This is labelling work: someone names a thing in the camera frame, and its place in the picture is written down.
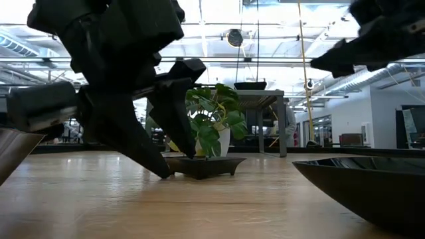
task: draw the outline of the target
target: ceiling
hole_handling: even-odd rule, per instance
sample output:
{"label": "ceiling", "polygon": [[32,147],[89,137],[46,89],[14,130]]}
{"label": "ceiling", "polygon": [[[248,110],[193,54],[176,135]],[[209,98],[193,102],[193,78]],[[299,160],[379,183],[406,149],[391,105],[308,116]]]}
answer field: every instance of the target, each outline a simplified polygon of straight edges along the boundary
{"label": "ceiling", "polygon": [[[258,80],[267,81],[269,90],[280,89],[286,94],[302,94],[304,91],[303,65],[287,63],[286,59],[302,57],[299,11],[296,4],[298,1],[259,0],[258,11],[256,1],[241,1],[179,0],[180,6],[186,12],[186,19],[182,25],[185,37],[164,48],[160,52],[161,55],[164,58],[269,58],[272,60],[268,62],[265,60],[259,64],[244,62],[235,64],[219,60],[206,63],[208,70],[198,82],[208,84],[222,82],[231,85],[235,82],[255,81],[258,75]],[[320,56],[338,40],[353,39],[357,36],[359,26],[352,16],[347,14],[349,2],[351,1],[302,1],[301,19],[305,57]],[[1,47],[2,34],[33,49],[37,52],[37,56],[69,57],[58,39],[32,30],[25,25],[33,3],[34,0],[9,0],[0,3],[0,57],[24,57],[22,54]],[[227,42],[226,36],[230,29],[238,29],[242,32],[244,37],[242,47],[235,48]],[[156,71],[166,72],[172,64],[163,62]],[[41,79],[86,83],[83,75],[75,74],[69,69],[69,64],[61,65],[60,70],[51,70],[28,62],[9,63],[8,66],[38,79],[30,80],[29,77],[15,75],[16,82],[39,84]],[[333,79],[330,73],[310,67],[306,68],[306,75],[314,82],[319,82],[318,85],[321,87],[330,87],[345,80]],[[135,104],[142,109],[145,107],[145,100]]]}

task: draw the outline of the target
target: black plant tray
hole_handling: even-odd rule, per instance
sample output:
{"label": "black plant tray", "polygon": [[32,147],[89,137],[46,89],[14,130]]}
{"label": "black plant tray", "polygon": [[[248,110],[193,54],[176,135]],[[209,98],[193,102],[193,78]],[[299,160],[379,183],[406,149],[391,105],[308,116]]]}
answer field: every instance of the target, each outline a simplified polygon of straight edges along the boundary
{"label": "black plant tray", "polygon": [[425,238],[425,159],[346,157],[294,165],[363,219],[405,236]]}
{"label": "black plant tray", "polygon": [[195,157],[190,159],[182,156],[166,157],[165,160],[170,167],[171,174],[183,173],[200,180],[223,173],[234,175],[237,166],[245,158],[212,157],[206,159],[205,157]]}

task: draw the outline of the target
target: black bowl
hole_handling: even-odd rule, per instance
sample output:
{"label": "black bowl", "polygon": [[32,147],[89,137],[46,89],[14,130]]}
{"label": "black bowl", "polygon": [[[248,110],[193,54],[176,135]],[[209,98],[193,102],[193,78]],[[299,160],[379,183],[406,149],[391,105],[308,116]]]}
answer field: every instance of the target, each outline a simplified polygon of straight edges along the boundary
{"label": "black bowl", "polygon": [[365,220],[406,236],[425,237],[425,159],[345,157],[294,165]]}
{"label": "black bowl", "polygon": [[266,89],[267,82],[239,82],[234,83],[237,90],[264,90]]}

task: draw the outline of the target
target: person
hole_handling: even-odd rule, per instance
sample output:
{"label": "person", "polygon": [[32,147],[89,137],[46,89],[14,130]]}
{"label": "person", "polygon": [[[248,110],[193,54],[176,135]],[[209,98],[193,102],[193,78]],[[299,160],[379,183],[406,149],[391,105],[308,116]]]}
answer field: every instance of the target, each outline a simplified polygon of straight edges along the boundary
{"label": "person", "polygon": [[290,99],[284,98],[285,108],[286,108],[286,127],[285,127],[285,137],[286,137],[286,147],[295,147],[294,133],[297,129],[297,122],[295,120],[295,112],[290,108]]}

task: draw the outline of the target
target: table surface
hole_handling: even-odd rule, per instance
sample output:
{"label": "table surface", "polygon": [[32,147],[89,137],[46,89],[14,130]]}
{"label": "table surface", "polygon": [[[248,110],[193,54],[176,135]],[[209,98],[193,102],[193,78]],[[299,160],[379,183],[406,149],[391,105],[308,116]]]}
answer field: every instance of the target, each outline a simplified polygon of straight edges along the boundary
{"label": "table surface", "polygon": [[0,238],[400,238],[329,198],[292,161],[262,154],[235,176],[161,180],[112,152],[32,155],[0,188]]}

